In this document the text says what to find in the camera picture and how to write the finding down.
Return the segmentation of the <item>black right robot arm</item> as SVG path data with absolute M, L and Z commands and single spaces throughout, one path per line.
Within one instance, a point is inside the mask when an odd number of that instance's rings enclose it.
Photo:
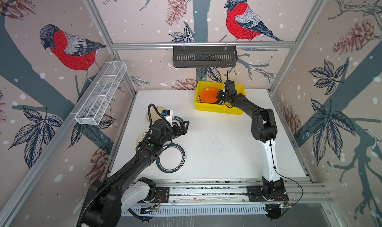
M 224 89 L 218 91 L 217 99 L 242 110 L 251 118 L 251 134 L 260 142 L 264 161 L 262 195 L 269 201 L 276 199 L 286 190 L 284 180 L 276 167 L 275 140 L 278 130 L 273 110 L 262 108 L 248 100 L 245 95 L 239 94 L 231 80 L 227 80 Z

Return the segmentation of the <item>orange plate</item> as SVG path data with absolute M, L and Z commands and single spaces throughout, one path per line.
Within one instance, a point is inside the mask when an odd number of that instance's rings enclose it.
M 204 89 L 199 95 L 199 102 L 206 104 L 217 104 L 219 99 L 217 98 L 218 90 L 212 87 Z

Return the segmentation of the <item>black plate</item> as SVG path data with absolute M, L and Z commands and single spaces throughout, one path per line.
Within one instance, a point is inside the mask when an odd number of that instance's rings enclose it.
M 224 103 L 224 101 L 221 99 L 217 99 L 217 101 L 215 102 L 215 104 L 217 104 L 217 105 L 222 105 L 223 103 Z

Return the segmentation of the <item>teal rim Hao Shi plate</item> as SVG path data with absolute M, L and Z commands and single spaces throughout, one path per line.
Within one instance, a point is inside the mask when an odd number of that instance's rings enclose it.
M 172 116 L 172 123 L 181 125 L 182 123 L 184 123 L 184 120 L 178 116 Z

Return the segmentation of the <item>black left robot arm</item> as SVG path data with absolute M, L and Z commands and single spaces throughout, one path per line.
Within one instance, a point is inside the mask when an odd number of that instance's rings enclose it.
M 189 121 L 183 121 L 170 125 L 166 119 L 156 120 L 128 163 L 105 181 L 90 185 L 76 226 L 115 227 L 122 214 L 122 194 L 158 159 L 167 142 L 188 132 L 189 124 Z

